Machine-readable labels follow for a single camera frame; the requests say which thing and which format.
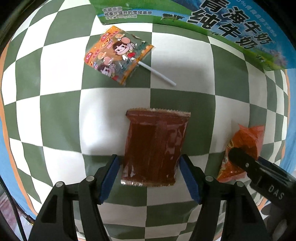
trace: screw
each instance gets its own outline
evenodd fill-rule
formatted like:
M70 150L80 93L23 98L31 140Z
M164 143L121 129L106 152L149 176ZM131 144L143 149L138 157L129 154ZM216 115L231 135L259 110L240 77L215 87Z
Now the screw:
M212 176L206 176L205 179L208 181L208 182L212 182L214 180L214 178Z
M57 182L56 183L56 187L60 188L61 186L63 186L63 182Z
M91 182L91 181L94 180L94 176L88 176L88 177L86 178L86 180L87 180L88 182Z
M238 182L237 182L237 185L238 185L239 187L243 187L243 186L244 186L244 183L241 182L241 181L238 181Z

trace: orange candy bag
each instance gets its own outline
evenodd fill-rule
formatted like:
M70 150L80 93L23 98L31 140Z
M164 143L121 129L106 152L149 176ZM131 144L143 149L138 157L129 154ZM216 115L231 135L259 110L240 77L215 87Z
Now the orange candy bag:
M225 156L223 158L217 180L225 183L231 180L244 178L246 176L246 172L228 160L228 153L232 148L238 147L257 160L262 149L263 137L264 126L247 128L239 125L239 131L234 134L233 138L226 146Z

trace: plastic wrapper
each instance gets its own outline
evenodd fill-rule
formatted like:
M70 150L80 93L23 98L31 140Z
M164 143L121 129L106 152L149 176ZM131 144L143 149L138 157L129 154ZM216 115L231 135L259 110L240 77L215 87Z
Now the plastic wrapper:
M121 183L168 186L175 183L189 112L130 109Z
M86 53L84 62L121 85L153 48L148 42L112 26Z
M244 178L246 176L246 172L228 160L228 153L232 148L238 147L257 160L262 149L263 137L264 126L247 128L239 125L239 131L234 134L233 138L226 147L225 156L223 158L217 180L225 183L231 180Z

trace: lollipop stick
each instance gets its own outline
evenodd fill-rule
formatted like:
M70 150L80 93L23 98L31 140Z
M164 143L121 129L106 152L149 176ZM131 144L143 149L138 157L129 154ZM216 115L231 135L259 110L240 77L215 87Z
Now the lollipop stick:
M173 82L172 80L170 80L168 77L165 77L163 74L159 73L158 71L156 71L155 69L151 68L147 64L145 64L145 63L143 63L141 61L139 61L138 64L141 65L141 66L143 66L144 68L150 70L153 74L157 75L158 77L162 78L166 82L170 83L172 86L176 86L177 85L175 82Z

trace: green and white checkered mat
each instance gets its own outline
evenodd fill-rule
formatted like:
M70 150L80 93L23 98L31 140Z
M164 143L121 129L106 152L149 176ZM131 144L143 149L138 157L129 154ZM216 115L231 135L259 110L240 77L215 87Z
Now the green and white checkered mat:
M78 183L124 155L125 112L151 107L191 112L182 149L194 165L217 176L225 146L244 126L266 125L261 156L280 163L287 132L288 91L283 71L264 71L214 38L172 26L123 23L151 42L144 60L177 83L171 87L138 67L126 87L83 62L109 26L88 0L51 0L15 33L7 52L2 96L10 147L38 212L58 181ZM122 186L121 170L99 210L112 240L187 241L200 206L180 171L170 187ZM248 186L254 201L262 196ZM83 237L78 204L77 234ZM217 233L221 231L225 204Z

